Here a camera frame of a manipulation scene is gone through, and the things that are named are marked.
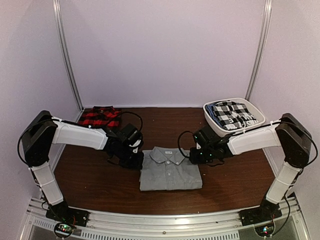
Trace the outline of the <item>grey long sleeve shirt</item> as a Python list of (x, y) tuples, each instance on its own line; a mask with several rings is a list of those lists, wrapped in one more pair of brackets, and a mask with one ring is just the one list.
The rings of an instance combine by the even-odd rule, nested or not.
[(142, 152), (141, 191), (196, 190), (203, 187), (199, 167), (185, 157), (190, 153), (188, 150), (155, 146)]

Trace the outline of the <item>red black plaid shirt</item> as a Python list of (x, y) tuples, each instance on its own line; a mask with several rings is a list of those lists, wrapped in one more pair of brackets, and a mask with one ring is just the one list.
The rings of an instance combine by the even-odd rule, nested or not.
[(78, 124), (88, 127), (118, 128), (121, 124), (120, 108), (113, 106), (94, 106), (85, 109), (78, 120)]

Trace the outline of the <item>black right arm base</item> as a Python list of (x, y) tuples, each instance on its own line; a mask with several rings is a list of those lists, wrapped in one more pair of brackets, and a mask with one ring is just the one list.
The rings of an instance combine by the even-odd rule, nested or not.
[(281, 217), (279, 204), (263, 199), (258, 207), (243, 209), (239, 212), (242, 226), (254, 225), (259, 237), (270, 237), (275, 231), (274, 219)]

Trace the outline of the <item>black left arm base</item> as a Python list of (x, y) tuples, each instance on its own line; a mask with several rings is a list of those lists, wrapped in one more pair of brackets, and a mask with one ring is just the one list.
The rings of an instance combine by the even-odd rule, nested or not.
[(45, 216), (56, 221), (53, 233), (60, 239), (70, 237), (77, 227), (86, 227), (89, 212), (62, 204), (48, 205)]

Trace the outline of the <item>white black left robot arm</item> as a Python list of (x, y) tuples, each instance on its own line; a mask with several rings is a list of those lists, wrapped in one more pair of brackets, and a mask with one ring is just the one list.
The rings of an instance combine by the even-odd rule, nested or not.
[(130, 123), (122, 129), (81, 126), (43, 110), (20, 135), (17, 154), (35, 177), (47, 203), (53, 207), (53, 215), (61, 222), (67, 222), (72, 218), (72, 211), (64, 205), (65, 198), (49, 164), (51, 146), (63, 144), (104, 151), (110, 157), (117, 157), (121, 167), (141, 170), (143, 143), (141, 130)]

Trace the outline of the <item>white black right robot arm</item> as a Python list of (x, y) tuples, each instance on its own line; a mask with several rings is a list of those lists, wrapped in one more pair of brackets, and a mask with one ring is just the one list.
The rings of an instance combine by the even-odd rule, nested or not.
[(196, 144), (189, 153), (192, 164), (208, 164), (214, 160), (224, 162), (227, 158), (255, 150), (282, 149), (282, 166), (256, 210), (256, 216), (261, 221), (268, 220), (276, 212), (275, 206), (285, 197), (304, 168), (313, 162), (311, 149), (317, 148), (309, 131), (290, 113), (268, 124), (225, 136), (219, 136), (210, 126), (205, 126), (192, 137)]

